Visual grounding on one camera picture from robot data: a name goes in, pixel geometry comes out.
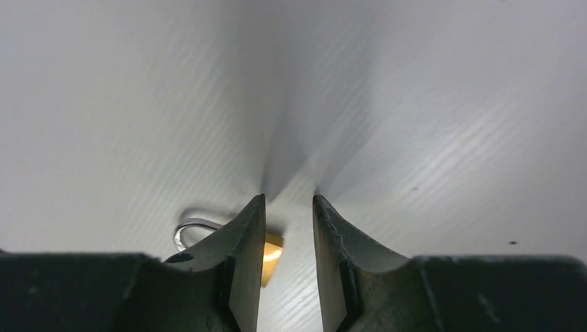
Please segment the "large brass padlock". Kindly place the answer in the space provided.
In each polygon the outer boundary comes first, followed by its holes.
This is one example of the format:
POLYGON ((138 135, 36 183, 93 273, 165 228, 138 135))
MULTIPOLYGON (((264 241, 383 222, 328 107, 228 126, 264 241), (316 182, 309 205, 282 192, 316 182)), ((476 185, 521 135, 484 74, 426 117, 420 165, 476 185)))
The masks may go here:
MULTIPOLYGON (((198 217, 188 217, 184 221, 181 221, 174 230, 174 243, 179 251, 185 250, 188 246, 182 240, 182 234, 188 228, 202 228, 215 232, 222 228, 223 225, 214 221, 198 217)), ((261 275, 261 287, 265 288, 268 286, 271 277, 274 274, 276 266, 283 253, 284 239, 276 234, 267 232, 265 234, 264 251, 263 251, 263 262, 262 262, 262 275, 261 275)))

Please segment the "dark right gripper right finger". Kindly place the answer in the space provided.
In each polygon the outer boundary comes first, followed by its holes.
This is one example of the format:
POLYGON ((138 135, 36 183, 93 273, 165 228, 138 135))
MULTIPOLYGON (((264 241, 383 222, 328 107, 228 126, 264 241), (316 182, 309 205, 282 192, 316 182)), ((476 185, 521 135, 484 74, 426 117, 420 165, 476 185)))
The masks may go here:
POLYGON ((325 331, 585 331, 586 265, 559 255, 405 257, 313 198, 325 331))

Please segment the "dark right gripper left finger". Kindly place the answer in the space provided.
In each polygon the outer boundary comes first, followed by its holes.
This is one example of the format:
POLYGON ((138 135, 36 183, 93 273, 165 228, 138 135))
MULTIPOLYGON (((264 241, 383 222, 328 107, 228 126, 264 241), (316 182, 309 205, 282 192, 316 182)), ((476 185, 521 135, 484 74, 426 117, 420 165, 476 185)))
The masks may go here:
POLYGON ((2 331, 255 331, 265 197, 161 261, 141 253, 1 253, 2 331))

